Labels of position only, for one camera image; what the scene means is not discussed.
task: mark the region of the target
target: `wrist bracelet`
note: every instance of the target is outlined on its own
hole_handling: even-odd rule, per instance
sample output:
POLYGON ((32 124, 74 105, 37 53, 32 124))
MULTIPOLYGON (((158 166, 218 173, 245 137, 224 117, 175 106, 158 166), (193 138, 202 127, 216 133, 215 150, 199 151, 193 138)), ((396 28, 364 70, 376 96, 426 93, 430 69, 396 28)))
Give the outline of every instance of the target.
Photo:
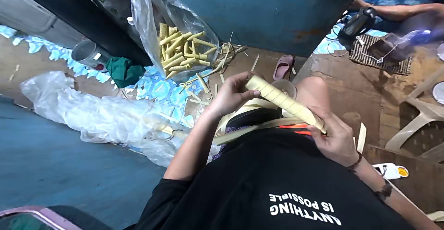
POLYGON ((375 195, 382 201, 385 201, 387 197, 390 197, 393 188, 388 180, 386 179, 384 180, 385 180, 385 185, 382 187, 381 191, 375 192, 375 195))
POLYGON ((353 165, 346 167, 346 169, 347 169, 348 171, 354 171, 354 169, 356 168, 356 166, 358 166, 358 164, 362 161, 362 154, 359 153, 359 152, 357 152, 357 153, 358 153, 358 155, 359 155, 358 161, 355 162, 353 165))

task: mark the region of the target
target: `slipper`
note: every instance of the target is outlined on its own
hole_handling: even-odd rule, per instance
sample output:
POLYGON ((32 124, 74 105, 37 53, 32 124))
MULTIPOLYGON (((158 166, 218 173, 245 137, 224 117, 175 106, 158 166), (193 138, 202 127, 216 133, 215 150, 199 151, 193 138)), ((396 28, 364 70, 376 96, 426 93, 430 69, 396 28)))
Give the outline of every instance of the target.
POLYGON ((290 55, 282 56, 277 62, 276 69, 274 70, 273 73, 273 79, 276 81, 284 79, 287 72, 289 72, 290 69, 293 67, 293 61, 294 61, 293 56, 290 55))

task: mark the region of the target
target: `black t-shirt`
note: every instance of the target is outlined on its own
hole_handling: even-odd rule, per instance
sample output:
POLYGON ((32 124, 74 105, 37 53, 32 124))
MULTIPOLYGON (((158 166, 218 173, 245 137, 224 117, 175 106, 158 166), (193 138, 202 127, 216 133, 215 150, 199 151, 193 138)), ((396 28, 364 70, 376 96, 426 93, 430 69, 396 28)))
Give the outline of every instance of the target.
POLYGON ((162 179, 137 230, 413 229, 312 140, 250 132, 191 182, 162 179))

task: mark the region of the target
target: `teal wall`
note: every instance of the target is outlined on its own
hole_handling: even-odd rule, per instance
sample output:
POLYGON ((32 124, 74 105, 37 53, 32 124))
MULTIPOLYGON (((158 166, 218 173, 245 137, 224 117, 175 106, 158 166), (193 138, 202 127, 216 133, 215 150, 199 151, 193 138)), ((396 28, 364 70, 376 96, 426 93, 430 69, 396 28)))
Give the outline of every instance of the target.
MULTIPOLYGON (((82 142, 78 131, 0 97, 0 210, 67 205, 120 230, 136 223, 164 172, 123 147, 82 142)), ((53 209, 92 223, 70 207, 53 209)))
POLYGON ((353 0, 180 0, 222 41, 309 57, 353 0))

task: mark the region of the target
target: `clear plastic bag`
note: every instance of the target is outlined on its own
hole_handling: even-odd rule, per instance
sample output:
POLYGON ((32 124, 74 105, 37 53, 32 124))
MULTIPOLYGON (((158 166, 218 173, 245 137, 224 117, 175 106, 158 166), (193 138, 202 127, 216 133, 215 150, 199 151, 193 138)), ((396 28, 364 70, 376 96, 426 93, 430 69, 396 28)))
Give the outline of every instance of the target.
MULTIPOLYGON (((123 143, 157 165, 168 166, 190 132, 159 115, 161 104, 82 93, 74 90, 74 79, 62 71, 37 75, 21 83, 20 88, 34 103, 37 114, 80 131, 82 141, 123 143), (162 131, 166 127, 174 131, 173 137, 162 131)), ((217 151, 212 146, 210 154, 217 151)))
MULTIPOLYGON (((163 76, 165 76, 165 71, 160 62, 160 46, 158 44, 159 22, 172 27, 176 26, 182 33, 191 31, 195 34, 205 31, 206 35, 201 39, 219 47, 219 39, 213 30, 180 0, 131 0, 131 9, 134 25, 140 34, 143 47, 163 76)), ((209 49, 209 46, 203 45, 196 48, 201 53, 209 49)), ((216 57, 217 51, 214 51, 208 56, 208 61, 213 63, 216 57)), ((180 72, 173 79, 187 79, 204 68, 206 66, 195 66, 189 71, 180 72)))

